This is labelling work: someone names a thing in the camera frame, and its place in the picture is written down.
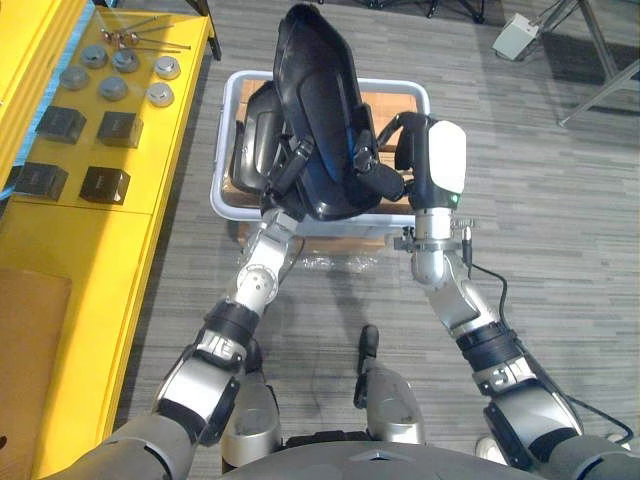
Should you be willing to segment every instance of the yellow shelf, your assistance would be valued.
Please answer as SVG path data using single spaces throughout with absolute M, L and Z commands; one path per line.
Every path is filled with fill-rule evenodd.
M 67 467 L 113 427 L 201 61 L 213 29 L 208 17 L 96 9 L 71 62 L 78 63 L 77 55 L 85 46 L 99 43 L 100 28 L 122 28 L 154 15 L 161 16 L 150 25 L 168 22 L 173 27 L 154 32 L 151 38 L 191 46 L 171 54 L 182 71 L 166 81 L 174 92 L 174 103 L 156 108 L 144 99 L 146 87 L 160 81 L 152 67 L 163 52 L 138 51 L 140 69 L 120 75 L 129 95 L 119 102 L 107 102 L 97 93 L 100 81 L 116 74 L 110 64 L 89 70 L 90 83 L 83 90 L 61 88 L 52 104 L 82 112 L 87 118 L 82 135 L 75 145 L 37 138 L 28 161 L 66 170 L 69 176 L 62 195 L 53 202 L 14 194 L 0 220 L 0 266 L 60 275 L 73 283 L 34 477 Z M 111 56 L 113 49 L 107 50 Z M 137 149 L 106 147 L 97 140 L 106 110 L 140 116 L 144 127 Z M 89 166 L 121 168 L 131 176 L 123 205 L 78 197 Z
M 1 3 L 0 189 L 85 1 Z

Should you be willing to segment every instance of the white plastic bin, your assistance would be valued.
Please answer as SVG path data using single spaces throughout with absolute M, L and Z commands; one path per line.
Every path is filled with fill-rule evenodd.
M 257 70 L 241 70 L 229 77 L 224 87 L 224 101 L 220 112 L 218 127 L 218 144 L 215 156 L 215 168 L 211 183 L 210 201 L 213 210 L 229 220 L 241 222 L 257 222 L 260 220 L 258 208 L 234 207 L 225 203 L 222 198 L 224 173 L 233 155 L 235 136 L 235 118 L 240 104 L 242 84 L 245 80 L 271 80 L 272 72 Z M 418 112 L 428 114 L 429 96 L 424 88 L 414 82 L 401 80 L 376 80 L 358 78 L 360 90 L 363 92 L 403 93 L 413 95 L 416 99 Z M 364 213 L 357 217 L 334 222 L 319 222 L 306 217 L 299 227 L 303 235 L 317 236 L 381 236 L 396 231 L 398 228 L 413 225 L 413 215 L 392 215 Z

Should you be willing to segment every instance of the black plastic seat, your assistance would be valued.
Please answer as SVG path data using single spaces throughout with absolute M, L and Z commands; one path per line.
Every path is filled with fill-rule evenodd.
M 354 172 L 356 140 L 363 131 L 374 135 L 351 49 L 315 7 L 296 5 L 280 22 L 273 81 L 295 139 L 315 143 L 296 180 L 306 213 L 337 220 L 378 205 L 380 195 Z M 371 148 L 376 155 L 375 142 Z

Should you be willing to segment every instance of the cardboard box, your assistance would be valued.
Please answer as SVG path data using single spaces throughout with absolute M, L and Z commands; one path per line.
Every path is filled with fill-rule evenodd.
M 0 480 L 31 478 L 71 281 L 0 269 Z

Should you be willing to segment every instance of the white device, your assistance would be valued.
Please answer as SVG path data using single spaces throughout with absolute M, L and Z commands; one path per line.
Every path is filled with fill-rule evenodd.
M 531 25 L 526 17 L 516 13 L 502 29 L 493 49 L 509 60 L 515 60 L 538 34 L 540 27 Z

